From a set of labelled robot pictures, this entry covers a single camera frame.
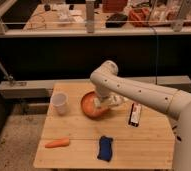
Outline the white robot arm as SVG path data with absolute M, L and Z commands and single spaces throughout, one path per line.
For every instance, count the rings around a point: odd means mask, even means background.
M 105 61 L 90 75 L 100 99 L 110 92 L 127 97 L 177 121 L 174 146 L 174 171 L 191 171 L 191 93 L 175 88 L 133 81 L 117 76 L 118 67 Z

